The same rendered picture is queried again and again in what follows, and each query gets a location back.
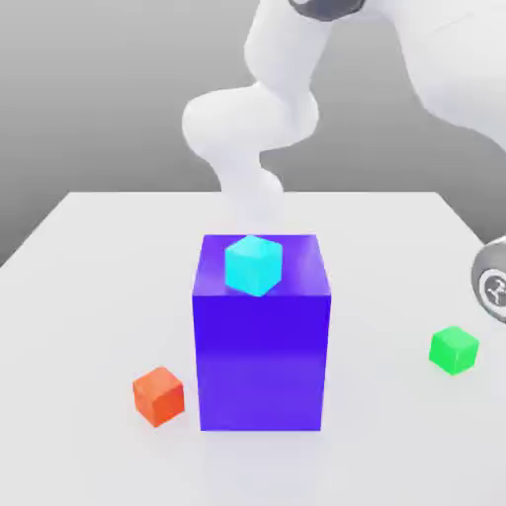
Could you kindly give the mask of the large blue box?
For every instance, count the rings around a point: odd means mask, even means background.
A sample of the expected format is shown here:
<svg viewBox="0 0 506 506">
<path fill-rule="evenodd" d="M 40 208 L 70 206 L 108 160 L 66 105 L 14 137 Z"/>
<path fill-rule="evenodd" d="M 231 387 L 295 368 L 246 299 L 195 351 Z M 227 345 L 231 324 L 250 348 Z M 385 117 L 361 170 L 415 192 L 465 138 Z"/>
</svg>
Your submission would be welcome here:
<svg viewBox="0 0 506 506">
<path fill-rule="evenodd" d="M 260 297 L 225 283 L 236 235 L 203 238 L 192 293 L 204 431 L 321 427 L 331 290 L 315 235 L 274 235 L 283 277 Z"/>
</svg>

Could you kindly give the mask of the small green cube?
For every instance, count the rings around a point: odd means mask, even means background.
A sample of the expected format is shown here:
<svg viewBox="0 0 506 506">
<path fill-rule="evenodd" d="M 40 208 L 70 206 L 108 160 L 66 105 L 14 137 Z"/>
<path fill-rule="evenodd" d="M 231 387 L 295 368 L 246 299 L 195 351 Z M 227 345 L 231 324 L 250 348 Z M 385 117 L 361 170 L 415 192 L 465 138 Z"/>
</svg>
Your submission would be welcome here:
<svg viewBox="0 0 506 506">
<path fill-rule="evenodd" d="M 433 334 L 429 360 L 454 376 L 475 363 L 479 341 L 460 327 L 451 326 Z"/>
</svg>

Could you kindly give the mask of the small orange cube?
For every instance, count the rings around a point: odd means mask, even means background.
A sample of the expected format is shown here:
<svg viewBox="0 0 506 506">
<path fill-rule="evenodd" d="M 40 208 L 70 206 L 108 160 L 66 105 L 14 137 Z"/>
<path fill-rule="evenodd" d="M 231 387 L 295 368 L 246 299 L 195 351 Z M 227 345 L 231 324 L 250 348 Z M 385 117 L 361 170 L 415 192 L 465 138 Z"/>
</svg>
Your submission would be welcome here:
<svg viewBox="0 0 506 506">
<path fill-rule="evenodd" d="M 158 367 L 132 383 L 136 410 L 159 427 L 185 411 L 182 382 L 165 367 Z"/>
</svg>

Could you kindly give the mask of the small cyan cube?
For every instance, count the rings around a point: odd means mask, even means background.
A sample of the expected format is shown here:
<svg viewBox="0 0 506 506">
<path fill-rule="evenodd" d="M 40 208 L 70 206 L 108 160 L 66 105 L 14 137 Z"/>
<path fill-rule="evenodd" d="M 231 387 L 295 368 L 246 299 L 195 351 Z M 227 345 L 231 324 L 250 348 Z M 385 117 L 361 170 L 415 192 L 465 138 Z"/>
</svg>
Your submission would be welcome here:
<svg viewBox="0 0 506 506">
<path fill-rule="evenodd" d="M 224 250 L 225 284 L 253 296 L 263 296 L 282 278 L 283 246 L 247 235 Z"/>
</svg>

